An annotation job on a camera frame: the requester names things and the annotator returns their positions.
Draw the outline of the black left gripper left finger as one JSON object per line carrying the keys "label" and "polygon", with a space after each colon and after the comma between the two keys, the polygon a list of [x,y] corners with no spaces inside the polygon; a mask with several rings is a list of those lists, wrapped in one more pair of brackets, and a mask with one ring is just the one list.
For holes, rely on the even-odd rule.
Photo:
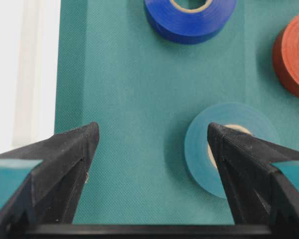
{"label": "black left gripper left finger", "polygon": [[28,225],[71,223],[98,143],[91,122],[0,154],[0,239]]}

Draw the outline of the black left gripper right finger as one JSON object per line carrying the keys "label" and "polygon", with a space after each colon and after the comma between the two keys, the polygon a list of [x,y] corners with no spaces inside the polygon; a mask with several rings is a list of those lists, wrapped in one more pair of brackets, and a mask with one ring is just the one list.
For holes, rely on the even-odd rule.
{"label": "black left gripper right finger", "polygon": [[299,166],[299,151],[214,122],[207,140],[234,222],[269,226],[276,238],[299,239],[299,189],[278,168]]}

